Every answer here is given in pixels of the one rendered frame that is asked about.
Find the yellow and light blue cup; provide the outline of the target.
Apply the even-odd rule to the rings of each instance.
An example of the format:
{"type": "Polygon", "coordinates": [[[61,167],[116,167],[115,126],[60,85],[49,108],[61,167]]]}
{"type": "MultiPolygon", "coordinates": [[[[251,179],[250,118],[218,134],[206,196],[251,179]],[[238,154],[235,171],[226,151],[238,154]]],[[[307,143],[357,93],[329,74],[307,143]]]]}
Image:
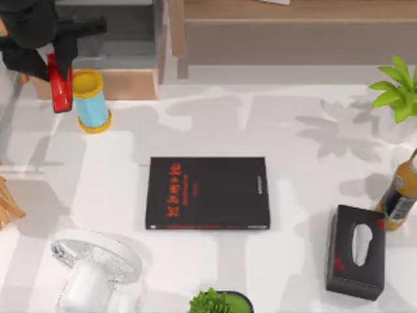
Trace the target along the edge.
{"type": "Polygon", "coordinates": [[[80,127],[87,133],[96,134],[107,130],[112,114],[104,96],[101,73],[93,69],[75,71],[72,93],[78,112],[80,127]]]}

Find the black tissue box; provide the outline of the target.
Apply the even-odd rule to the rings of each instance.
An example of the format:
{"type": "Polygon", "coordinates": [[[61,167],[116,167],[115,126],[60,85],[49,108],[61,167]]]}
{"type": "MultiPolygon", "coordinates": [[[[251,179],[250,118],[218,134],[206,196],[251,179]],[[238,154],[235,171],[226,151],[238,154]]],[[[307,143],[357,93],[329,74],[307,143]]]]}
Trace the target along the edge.
{"type": "Polygon", "coordinates": [[[325,288],[376,301],[385,286],[384,215],[339,205],[328,241],[325,288]]]}

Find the white table fan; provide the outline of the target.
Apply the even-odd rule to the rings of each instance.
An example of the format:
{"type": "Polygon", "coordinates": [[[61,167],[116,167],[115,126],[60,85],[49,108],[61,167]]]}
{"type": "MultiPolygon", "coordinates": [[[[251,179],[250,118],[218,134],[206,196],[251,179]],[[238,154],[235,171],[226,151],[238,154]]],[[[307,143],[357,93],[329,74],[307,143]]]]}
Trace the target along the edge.
{"type": "Polygon", "coordinates": [[[129,246],[93,231],[63,230],[53,257],[70,268],[57,313],[138,313],[135,286],[143,262],[129,246]]]}

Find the orange juice bottle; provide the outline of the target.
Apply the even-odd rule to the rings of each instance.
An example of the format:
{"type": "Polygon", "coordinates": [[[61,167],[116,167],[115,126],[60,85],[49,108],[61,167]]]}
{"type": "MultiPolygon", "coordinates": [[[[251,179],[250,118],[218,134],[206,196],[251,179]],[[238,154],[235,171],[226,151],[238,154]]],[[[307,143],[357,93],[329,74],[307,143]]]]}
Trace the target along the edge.
{"type": "Polygon", "coordinates": [[[376,211],[384,215],[385,229],[394,231],[403,225],[416,203],[417,148],[407,161],[396,168],[392,182],[379,201],[376,211]]]}

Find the green plant in black pot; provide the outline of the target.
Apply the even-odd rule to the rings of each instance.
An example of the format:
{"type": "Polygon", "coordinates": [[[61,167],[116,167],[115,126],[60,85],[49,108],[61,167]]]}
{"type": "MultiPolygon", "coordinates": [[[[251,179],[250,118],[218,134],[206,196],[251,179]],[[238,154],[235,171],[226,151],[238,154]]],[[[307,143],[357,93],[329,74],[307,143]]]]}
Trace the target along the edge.
{"type": "Polygon", "coordinates": [[[238,291],[209,288],[189,301],[187,313],[255,313],[252,302],[238,291]]]}

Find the black book with red print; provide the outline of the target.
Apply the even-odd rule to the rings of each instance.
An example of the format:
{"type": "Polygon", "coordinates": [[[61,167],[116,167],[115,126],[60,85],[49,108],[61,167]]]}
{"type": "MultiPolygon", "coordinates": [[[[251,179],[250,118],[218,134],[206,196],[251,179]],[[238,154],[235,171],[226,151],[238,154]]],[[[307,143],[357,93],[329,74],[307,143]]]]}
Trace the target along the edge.
{"type": "Polygon", "coordinates": [[[148,230],[267,230],[263,156],[167,157],[150,161],[148,230]]]}

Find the wooden cupboard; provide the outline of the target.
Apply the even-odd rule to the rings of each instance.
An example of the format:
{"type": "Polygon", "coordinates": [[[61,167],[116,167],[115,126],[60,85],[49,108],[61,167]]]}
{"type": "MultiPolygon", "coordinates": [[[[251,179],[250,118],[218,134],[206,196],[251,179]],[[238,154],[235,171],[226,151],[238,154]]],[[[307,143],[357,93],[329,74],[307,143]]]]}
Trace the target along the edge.
{"type": "Polygon", "coordinates": [[[177,76],[207,83],[364,82],[417,63],[417,0],[167,0],[177,76]]]}

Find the wooden rack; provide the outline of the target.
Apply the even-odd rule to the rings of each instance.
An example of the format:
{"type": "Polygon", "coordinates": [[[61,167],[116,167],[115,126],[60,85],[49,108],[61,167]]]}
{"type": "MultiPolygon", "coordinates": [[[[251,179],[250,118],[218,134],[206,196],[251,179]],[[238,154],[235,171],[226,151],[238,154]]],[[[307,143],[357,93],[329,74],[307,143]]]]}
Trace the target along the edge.
{"type": "Polygon", "coordinates": [[[3,225],[10,223],[9,214],[18,218],[26,216],[26,212],[19,208],[10,190],[7,187],[7,180],[0,176],[0,230],[3,225]]]}

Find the green leafy plant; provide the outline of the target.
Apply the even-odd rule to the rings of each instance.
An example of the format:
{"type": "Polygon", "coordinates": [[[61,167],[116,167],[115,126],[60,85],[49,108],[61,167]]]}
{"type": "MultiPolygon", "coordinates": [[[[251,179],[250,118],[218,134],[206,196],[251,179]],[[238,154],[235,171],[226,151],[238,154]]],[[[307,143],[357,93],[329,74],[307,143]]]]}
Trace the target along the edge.
{"type": "Polygon", "coordinates": [[[379,66],[378,70],[390,81],[380,80],[368,86],[371,90],[381,92],[372,102],[372,107],[389,107],[396,124],[417,117],[417,65],[411,70],[406,61],[393,55],[392,66],[379,66]]]}

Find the pale wooden drawer front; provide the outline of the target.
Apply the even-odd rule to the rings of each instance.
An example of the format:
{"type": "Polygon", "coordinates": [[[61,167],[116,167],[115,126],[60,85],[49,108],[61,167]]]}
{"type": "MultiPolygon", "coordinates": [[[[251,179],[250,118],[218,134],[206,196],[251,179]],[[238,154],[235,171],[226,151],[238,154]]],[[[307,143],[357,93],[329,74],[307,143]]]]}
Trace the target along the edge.
{"type": "Polygon", "coordinates": [[[103,69],[99,70],[104,81],[106,100],[156,100],[159,88],[159,70],[103,69]]]}

